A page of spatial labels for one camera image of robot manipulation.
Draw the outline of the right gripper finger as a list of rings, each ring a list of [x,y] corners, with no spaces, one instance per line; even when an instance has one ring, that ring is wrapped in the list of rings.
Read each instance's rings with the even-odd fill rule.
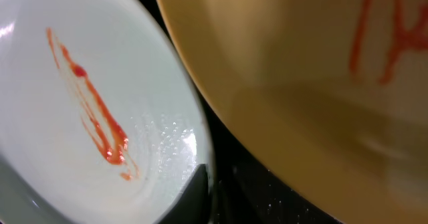
[[[211,187],[207,167],[200,164],[174,207],[158,224],[208,224],[211,214]]]

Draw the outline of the light blue plate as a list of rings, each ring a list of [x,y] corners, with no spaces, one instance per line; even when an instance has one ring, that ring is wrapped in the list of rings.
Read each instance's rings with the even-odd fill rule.
[[[200,101],[139,0],[1,0],[2,223],[158,223],[200,164],[212,206]]]

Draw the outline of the yellow plate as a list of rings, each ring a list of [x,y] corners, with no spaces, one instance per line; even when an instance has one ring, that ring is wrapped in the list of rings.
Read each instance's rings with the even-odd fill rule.
[[[427,0],[157,0],[230,132],[344,223],[427,222]]]

